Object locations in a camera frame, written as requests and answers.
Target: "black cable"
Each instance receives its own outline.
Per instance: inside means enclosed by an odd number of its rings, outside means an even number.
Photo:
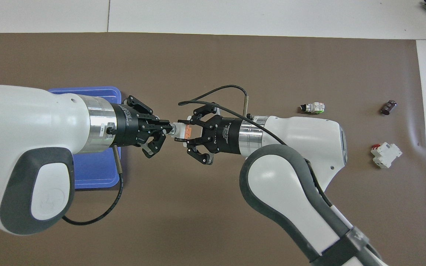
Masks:
[[[333,206],[330,200],[328,200],[328,197],[325,195],[325,192],[323,192],[323,189],[321,189],[321,186],[318,183],[317,177],[315,176],[315,172],[313,172],[313,168],[311,167],[311,162],[307,159],[305,159],[305,162],[307,162],[308,169],[310,170],[310,173],[311,173],[311,179],[313,179],[313,183],[315,184],[315,187],[318,189],[318,193],[321,195],[321,197],[326,202],[328,207]]]
[[[237,88],[237,89],[240,89],[240,90],[244,93],[244,97],[247,97],[247,92],[246,92],[246,90],[245,90],[245,89],[243,89],[243,88],[241,88],[240,86],[238,86],[238,85],[225,85],[225,86],[220,86],[219,88],[216,88],[216,89],[212,89],[211,91],[209,91],[209,92],[207,92],[207,93],[205,93],[205,94],[203,94],[203,95],[201,95],[201,96],[198,96],[198,97],[196,97],[196,98],[193,98],[193,99],[191,99],[191,100],[192,100],[192,101],[199,100],[199,99],[201,99],[201,98],[203,98],[203,97],[206,97],[206,96],[208,96],[208,95],[212,94],[212,93],[213,93],[213,92],[215,92],[215,91],[219,91],[220,89],[226,89],[226,88]]]
[[[108,208],[108,210],[106,210],[102,215],[96,217],[95,219],[91,219],[91,220],[86,221],[86,222],[76,222],[76,221],[73,221],[73,220],[69,219],[65,215],[64,215],[64,217],[62,217],[62,219],[64,219],[64,221],[66,221],[67,223],[73,224],[73,225],[89,225],[89,224],[92,224],[94,222],[98,222],[99,220],[103,219],[106,215],[108,215],[108,213],[110,213],[114,209],[114,207],[116,206],[116,204],[118,204],[118,201],[121,198],[121,194],[123,193],[123,185],[124,185],[123,174],[120,173],[119,174],[119,191],[118,191],[118,196],[116,197],[116,199],[113,202],[113,204],[111,204],[111,207]]]
[[[377,252],[377,250],[372,246],[372,244],[367,244],[366,248],[369,249],[369,251],[374,254],[377,258],[379,258],[380,260],[382,260],[381,255],[379,254],[379,252]]]
[[[240,115],[239,113],[236,113],[235,111],[232,111],[232,110],[230,110],[230,109],[228,109],[228,108],[225,108],[225,107],[223,107],[223,106],[221,106],[221,105],[219,105],[219,104],[214,104],[214,103],[204,102],[204,101],[196,101],[196,100],[190,100],[190,101],[182,101],[182,102],[179,102],[179,106],[183,106],[183,105],[187,105],[187,104],[203,104],[203,105],[207,105],[207,106],[213,106],[213,107],[219,108],[219,109],[221,109],[221,110],[223,110],[223,111],[226,111],[226,112],[228,112],[228,113],[231,113],[232,115],[238,116],[238,117],[239,117],[239,118],[241,118],[242,120],[247,121],[248,123],[251,123],[251,124],[253,124],[254,126],[257,126],[257,127],[258,127],[258,128],[260,128],[261,130],[263,130],[264,132],[266,132],[267,134],[269,134],[272,138],[274,138],[275,140],[277,140],[280,144],[282,144],[282,145],[286,145],[286,146],[287,146],[287,144],[286,144],[285,142],[283,142],[283,141],[282,141],[279,137],[277,137],[274,133],[270,132],[267,128],[265,128],[265,127],[263,127],[263,126],[259,125],[258,123],[256,123],[256,122],[252,121],[251,119],[249,119],[249,118],[247,118],[247,117],[245,117],[245,116],[242,116],[242,115]]]

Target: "small electronic part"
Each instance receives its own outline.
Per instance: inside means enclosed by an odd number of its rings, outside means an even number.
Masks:
[[[389,168],[392,162],[402,155],[399,147],[395,144],[379,143],[372,145],[371,153],[374,155],[372,160],[380,168]]]
[[[325,111],[325,104],[314,102],[311,104],[304,104],[300,109],[306,113],[323,113]]]
[[[388,101],[388,102],[384,105],[384,107],[382,107],[382,109],[381,109],[381,113],[383,113],[384,115],[388,116],[388,115],[389,115],[389,113],[391,113],[391,112],[392,112],[392,110],[393,110],[396,106],[397,106],[397,102],[396,102],[396,101],[393,101],[393,100],[390,100],[390,101]]]
[[[187,139],[192,134],[192,128],[184,123],[171,123],[173,130],[168,133],[172,138]]]

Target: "brown work surface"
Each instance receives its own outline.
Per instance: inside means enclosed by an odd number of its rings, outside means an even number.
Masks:
[[[387,264],[426,265],[426,139],[415,41],[0,34],[0,84],[116,86],[170,121],[198,107],[179,101],[226,84],[247,89],[256,115],[304,116],[300,104],[321,101],[327,109],[316,117],[340,123],[348,140],[349,161],[327,190],[330,200]],[[381,115],[390,99],[399,105]],[[207,100],[242,109],[238,90]],[[10,104],[1,96],[0,105]],[[384,141],[403,155],[381,170],[370,149]],[[241,156],[220,153],[205,166],[168,138],[151,159],[135,147],[123,148],[122,157],[125,191],[110,215],[85,227],[60,221],[33,236],[0,231],[0,265],[308,264],[290,237],[242,198]],[[68,216],[91,219],[115,195],[76,192]]]

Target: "white connector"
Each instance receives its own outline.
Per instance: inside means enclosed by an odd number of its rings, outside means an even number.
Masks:
[[[388,143],[372,145],[371,153],[374,155],[372,160],[380,168],[389,168],[392,162],[402,155],[397,145]]]
[[[169,135],[172,138],[179,138],[179,139],[189,139],[192,134],[192,128],[189,125],[186,125],[184,123],[178,123],[174,122],[171,123],[173,129],[169,133]]]

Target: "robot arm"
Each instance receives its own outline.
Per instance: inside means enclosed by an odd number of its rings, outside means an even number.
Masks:
[[[184,126],[203,128],[202,135],[194,139],[174,133],[176,141],[186,143],[189,155],[203,164],[212,164],[219,152],[247,157],[240,172],[244,199],[279,224],[311,265],[385,266],[369,239],[323,192],[348,159],[338,123],[310,117],[228,118],[218,114],[218,107],[208,104],[195,109],[187,120],[179,120]],[[201,121],[208,113],[216,115]],[[277,136],[254,126],[251,119]],[[277,144],[276,138],[287,145]],[[200,153],[200,145],[208,153]]]
[[[73,198],[73,154],[133,145],[155,155],[172,127],[152,113],[132,96],[118,105],[0,85],[0,229],[33,234],[61,219]]]

